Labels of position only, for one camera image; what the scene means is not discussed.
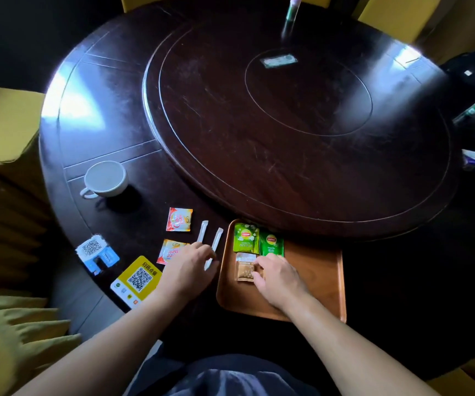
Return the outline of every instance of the dark wooden table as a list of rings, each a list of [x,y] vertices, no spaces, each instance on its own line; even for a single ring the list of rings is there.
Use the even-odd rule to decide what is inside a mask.
[[[56,71],[40,138],[49,198],[74,246],[100,233],[120,255],[94,280],[124,311],[113,280],[140,255],[155,262],[165,238],[195,241],[204,219],[210,242],[236,217],[220,204],[283,229],[379,237],[432,219],[452,199],[459,153],[444,74],[385,34],[311,5],[279,44],[287,4],[146,5],[97,29]],[[258,58],[286,51],[301,64],[262,70]],[[81,198],[83,175],[102,160],[123,163],[131,186],[113,199]],[[424,378],[475,354],[475,192],[459,189],[428,225],[341,245],[348,324]],[[192,232],[165,231],[169,207],[194,210]],[[236,349],[227,337],[236,327],[269,336],[261,350]],[[314,384],[322,373],[291,324],[226,312],[214,287],[165,337],[192,358],[255,353]],[[287,339],[307,365],[283,352]]]

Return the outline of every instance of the hand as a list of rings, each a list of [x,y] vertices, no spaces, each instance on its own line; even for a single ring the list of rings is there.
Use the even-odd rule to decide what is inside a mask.
[[[167,299],[180,299],[185,304],[197,297],[214,279],[219,261],[212,261],[204,270],[205,262],[216,255],[207,244],[195,242],[184,246],[164,267],[155,292]]]
[[[307,287],[289,262],[279,255],[269,253],[256,258],[255,264],[263,268],[263,276],[253,272],[254,285],[262,296],[275,307],[285,312],[291,303],[302,295],[308,295]]]

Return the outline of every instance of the qr code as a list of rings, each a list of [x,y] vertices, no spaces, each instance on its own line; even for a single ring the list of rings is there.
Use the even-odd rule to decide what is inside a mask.
[[[129,277],[128,282],[138,293],[140,293],[152,279],[153,277],[148,274],[148,271],[140,267],[133,275]]]
[[[93,255],[101,249],[102,246],[96,241],[96,239],[91,239],[82,246],[83,252],[87,255]]]

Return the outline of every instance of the white sugar stick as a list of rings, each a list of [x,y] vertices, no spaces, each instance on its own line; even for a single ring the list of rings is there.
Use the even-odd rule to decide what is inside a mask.
[[[221,239],[221,235],[223,234],[223,228],[219,228],[215,233],[214,243],[212,243],[212,250],[215,251],[217,249],[217,245],[219,244],[219,240]],[[213,259],[209,259],[205,263],[205,271],[210,268],[210,264],[212,263]]]
[[[208,221],[201,222],[201,231],[199,232],[199,236],[197,237],[198,242],[202,242],[204,238],[204,233],[206,232],[206,227],[208,226]]]

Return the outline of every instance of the brown tray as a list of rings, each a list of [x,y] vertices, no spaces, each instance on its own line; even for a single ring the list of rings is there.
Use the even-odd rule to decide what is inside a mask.
[[[234,246],[235,219],[228,226],[227,241],[221,261],[216,298],[219,305],[235,313],[288,321],[284,313],[271,306],[261,296],[253,282],[234,278],[236,253]],[[315,249],[285,240],[285,258],[298,270],[307,288],[331,313],[346,322],[346,293],[342,252]]]

